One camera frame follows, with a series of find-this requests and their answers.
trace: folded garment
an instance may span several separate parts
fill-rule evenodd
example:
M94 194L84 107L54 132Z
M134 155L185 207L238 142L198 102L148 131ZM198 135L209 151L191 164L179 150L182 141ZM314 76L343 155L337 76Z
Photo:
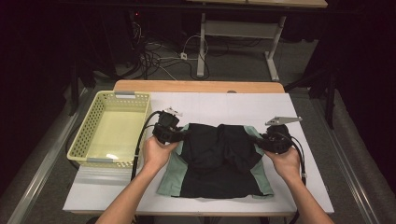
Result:
M261 138L254 127L190 123L191 130L172 152L161 195L183 198L231 199L274 195L262 164L263 150L249 140Z

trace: forearm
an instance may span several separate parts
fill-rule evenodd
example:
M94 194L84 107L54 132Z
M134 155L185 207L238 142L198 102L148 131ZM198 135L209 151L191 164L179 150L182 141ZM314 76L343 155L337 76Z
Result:
M329 216L323 211L318 202L309 192L300 177L285 178L300 218L304 224L310 223L333 223Z
M142 170L117 196L96 223L130 224L146 188L156 174L155 171Z

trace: table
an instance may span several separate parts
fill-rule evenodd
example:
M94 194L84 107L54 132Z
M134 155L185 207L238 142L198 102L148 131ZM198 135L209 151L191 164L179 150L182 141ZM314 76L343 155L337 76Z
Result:
M117 82L114 91L118 94L151 91L153 110L164 109L170 105L184 113L180 118L180 126L186 122L213 125L227 122L252 125L259 133L263 133L266 129L264 122L274 116L297 116L289 95L283 92L279 83L123 80ZM300 123L288 124L288 128L304 148L307 187L324 211L333 213L332 203ZM148 186L136 213L151 216L292 216L296 206L289 189L276 174L271 160L266 156L262 160L275 192L271 199L257 200L249 196L229 200L185 199L158 195L156 189L162 179L164 167ZM130 169L80 167L64 204L64 211L76 214L102 213L129 183L130 176Z
M324 0L189 0L192 2L222 3L222 4L240 4L241 6L275 6L275 7L326 7ZM206 19L206 14L202 13L201 18L201 41L197 65L197 76L203 77L205 72L205 36L206 35L223 35L223 36L242 36L252 38L272 39L272 45L269 51L265 51L265 61L267 61L268 70L273 81L279 81L276 66L274 63L274 54L280 35L282 34L286 16L281 16L278 23L257 23L257 22L240 22L240 21L210 21Z

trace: yellow plastic basket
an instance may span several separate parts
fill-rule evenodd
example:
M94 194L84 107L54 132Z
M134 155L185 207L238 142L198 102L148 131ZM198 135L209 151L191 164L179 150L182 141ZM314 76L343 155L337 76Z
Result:
M147 92L117 95L114 91L99 91L69 148L67 159L82 166L132 167L136 144L150 113Z

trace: person's left arm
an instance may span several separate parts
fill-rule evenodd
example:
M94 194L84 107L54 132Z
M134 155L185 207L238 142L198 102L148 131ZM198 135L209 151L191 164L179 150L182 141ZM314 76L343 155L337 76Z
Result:
M134 219L136 208L154 176L165 166L177 143L162 145L155 137L145 144L145 164L134 180L117 196L96 223L127 223Z

